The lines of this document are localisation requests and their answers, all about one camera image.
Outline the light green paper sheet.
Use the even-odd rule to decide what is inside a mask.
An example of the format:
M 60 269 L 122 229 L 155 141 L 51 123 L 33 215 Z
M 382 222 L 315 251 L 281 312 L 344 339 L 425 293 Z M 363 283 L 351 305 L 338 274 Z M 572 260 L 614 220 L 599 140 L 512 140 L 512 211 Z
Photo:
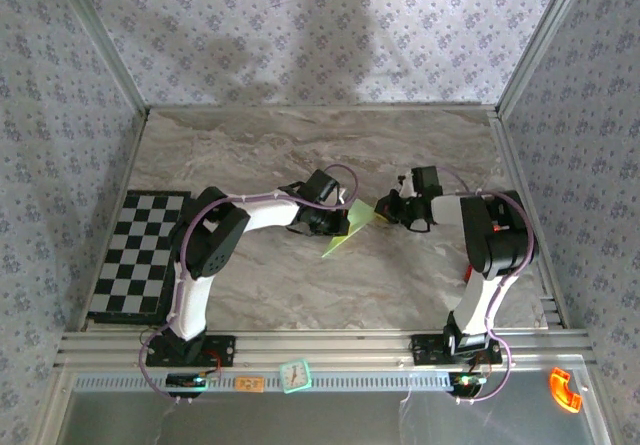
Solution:
M 334 237 L 329 242 L 329 245 L 322 254 L 322 259 L 327 258 L 332 252 L 334 252 L 344 242 L 349 240 L 353 235 L 358 233 L 376 218 L 379 218 L 379 215 L 375 212 L 373 206 L 369 205 L 363 200 L 356 199 L 349 209 L 347 218 L 350 223 L 347 235 Z

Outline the red glitter tube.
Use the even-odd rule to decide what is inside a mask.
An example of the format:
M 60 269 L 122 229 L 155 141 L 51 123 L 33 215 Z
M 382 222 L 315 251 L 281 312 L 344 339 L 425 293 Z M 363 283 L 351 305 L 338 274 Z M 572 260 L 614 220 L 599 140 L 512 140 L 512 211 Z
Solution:
M 497 221 L 492 221 L 488 230 L 471 228 L 465 232 L 465 250 L 468 265 L 464 275 L 464 282 L 469 283 L 473 272 L 479 273 L 484 279 L 493 279 L 497 276 L 498 253 L 495 236 L 500 232 Z

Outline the mint green small clock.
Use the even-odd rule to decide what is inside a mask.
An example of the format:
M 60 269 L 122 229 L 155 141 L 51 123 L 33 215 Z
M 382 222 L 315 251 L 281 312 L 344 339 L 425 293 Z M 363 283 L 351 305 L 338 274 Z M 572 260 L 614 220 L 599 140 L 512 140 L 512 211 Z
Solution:
M 280 366 L 281 388 L 285 394 L 291 394 L 312 387 L 309 364 L 305 359 L 297 359 Z

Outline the small black controller board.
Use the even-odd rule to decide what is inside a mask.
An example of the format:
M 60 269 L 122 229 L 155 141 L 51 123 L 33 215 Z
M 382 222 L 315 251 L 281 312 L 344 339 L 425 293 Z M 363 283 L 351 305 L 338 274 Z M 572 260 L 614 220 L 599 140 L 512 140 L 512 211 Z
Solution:
M 165 388 L 172 398 L 195 399 L 208 389 L 208 380 L 200 374 L 170 373 Z
M 454 398 L 475 399 L 487 382 L 487 378 L 480 373 L 451 372 L 449 382 L 452 390 L 449 392 Z

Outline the black and grey checkerboard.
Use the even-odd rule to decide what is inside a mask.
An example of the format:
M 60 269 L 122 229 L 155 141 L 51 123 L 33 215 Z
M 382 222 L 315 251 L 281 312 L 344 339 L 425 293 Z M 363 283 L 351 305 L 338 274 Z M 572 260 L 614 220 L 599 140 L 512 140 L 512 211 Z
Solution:
M 96 323 L 165 322 L 174 283 L 169 232 L 187 192 L 129 190 L 94 286 L 87 318 Z

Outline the shiny metal panel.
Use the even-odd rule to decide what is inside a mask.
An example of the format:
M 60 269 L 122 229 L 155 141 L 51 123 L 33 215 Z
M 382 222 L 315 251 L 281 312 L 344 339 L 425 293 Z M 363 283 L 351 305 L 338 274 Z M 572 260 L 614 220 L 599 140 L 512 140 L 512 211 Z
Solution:
M 56 445 L 595 445 L 586 419 L 545 400 L 458 404 L 446 394 L 76 393 Z

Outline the orange curved plastic piece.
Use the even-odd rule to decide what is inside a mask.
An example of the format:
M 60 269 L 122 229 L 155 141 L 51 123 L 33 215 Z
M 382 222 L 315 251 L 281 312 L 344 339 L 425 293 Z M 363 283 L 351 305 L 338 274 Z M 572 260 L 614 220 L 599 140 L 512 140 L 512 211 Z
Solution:
M 554 367 L 549 374 L 549 389 L 557 405 L 568 413 L 578 414 L 582 408 L 582 396 L 570 388 L 571 378 L 568 371 Z

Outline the aluminium side rail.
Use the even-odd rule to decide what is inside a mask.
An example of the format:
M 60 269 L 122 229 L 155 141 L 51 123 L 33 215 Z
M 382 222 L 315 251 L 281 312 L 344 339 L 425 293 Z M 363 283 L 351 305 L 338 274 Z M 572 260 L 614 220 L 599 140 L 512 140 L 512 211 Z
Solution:
M 95 285 L 97 284 L 97 280 L 100 277 L 104 259 L 108 253 L 111 238 L 118 221 L 119 213 L 122 209 L 124 200 L 127 196 L 130 177 L 134 168 L 136 156 L 138 154 L 140 143 L 144 134 L 144 129 L 148 122 L 149 111 L 150 111 L 149 108 L 145 108 L 142 112 L 137 114 L 136 120 L 134 121 L 135 134 L 133 135 L 132 145 L 129 150 L 127 161 L 125 162 L 123 175 L 119 182 L 118 194 L 116 195 L 116 198 L 114 200 L 114 204 L 111 209 L 111 213 L 109 215 L 109 222 L 105 229 L 103 240 L 101 241 L 101 248 L 99 249 L 97 261 L 93 263 L 94 265 L 93 275 L 91 276 L 91 280 L 89 281 L 89 289 L 84 295 L 84 301 L 82 302 L 82 305 L 83 305 L 82 311 L 78 314 L 77 318 L 73 321 L 72 325 L 69 326 L 69 332 L 84 332 L 86 330 L 87 314 L 89 312 L 89 308 L 92 302 Z
M 559 285 L 553 263 L 550 257 L 548 246 L 545 242 L 544 232 L 535 210 L 534 202 L 529 191 L 524 170 L 520 164 L 518 154 L 513 140 L 508 134 L 508 130 L 500 120 L 495 111 L 487 113 L 489 125 L 494 135 L 496 148 L 501 156 L 503 168 L 513 188 L 520 194 L 522 203 L 529 216 L 533 231 L 539 247 L 539 255 L 534 269 L 541 280 L 541 288 L 544 295 L 543 302 L 544 315 L 548 327 L 551 329 L 570 329 L 572 327 L 569 319 L 568 309 L 564 296 Z

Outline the thin aluminium rear rail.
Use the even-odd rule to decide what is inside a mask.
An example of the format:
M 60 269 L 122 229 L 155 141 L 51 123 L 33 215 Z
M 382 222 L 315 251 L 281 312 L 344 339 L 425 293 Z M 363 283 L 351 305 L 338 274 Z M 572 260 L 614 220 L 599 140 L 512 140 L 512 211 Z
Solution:
M 486 111 L 495 112 L 496 105 L 486 105 L 479 103 L 363 103 L 356 105 L 236 105 L 236 106 L 214 106 L 214 105 L 152 105 L 150 111 L 159 113 L 181 113 L 181 112 L 241 112 L 241 111 L 383 111 L 383 110 L 444 110 L 444 111 Z

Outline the long aluminium frame rail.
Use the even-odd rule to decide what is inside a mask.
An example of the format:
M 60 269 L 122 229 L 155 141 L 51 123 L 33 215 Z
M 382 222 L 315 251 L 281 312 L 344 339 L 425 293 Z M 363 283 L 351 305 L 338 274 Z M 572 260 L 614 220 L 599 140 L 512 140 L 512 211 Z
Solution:
M 233 369 L 273 371 L 305 359 L 322 371 L 400 370 L 413 366 L 410 331 L 293 330 L 234 331 Z M 517 371 L 596 363 L 591 340 L 580 329 L 502 329 Z M 137 331 L 91 331 L 63 336 L 56 368 L 74 371 L 133 371 L 141 344 Z

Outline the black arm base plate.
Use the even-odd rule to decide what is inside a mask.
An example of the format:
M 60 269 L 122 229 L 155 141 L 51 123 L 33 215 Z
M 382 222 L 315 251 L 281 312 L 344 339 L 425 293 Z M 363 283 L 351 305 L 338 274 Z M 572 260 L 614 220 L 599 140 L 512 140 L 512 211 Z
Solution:
M 145 364 L 165 368 L 232 367 L 235 345 L 233 335 L 201 334 L 190 341 L 161 335 L 151 341 Z
M 472 365 L 477 362 L 487 365 L 502 364 L 501 348 L 494 339 L 456 350 L 452 349 L 448 339 L 449 336 L 443 333 L 411 335 L 409 350 L 414 365 Z

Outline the aluminium frame post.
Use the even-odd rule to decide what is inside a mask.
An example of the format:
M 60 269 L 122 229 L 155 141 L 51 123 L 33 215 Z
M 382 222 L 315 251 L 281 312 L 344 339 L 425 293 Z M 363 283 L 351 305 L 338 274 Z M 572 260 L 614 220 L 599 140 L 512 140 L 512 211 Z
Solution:
M 496 105 L 499 119 L 505 120 L 512 113 L 535 70 L 544 58 L 557 31 L 562 25 L 574 0 L 549 0 L 500 100 Z
M 146 117 L 149 107 L 139 93 L 92 0 L 68 1 L 127 102 L 138 115 Z

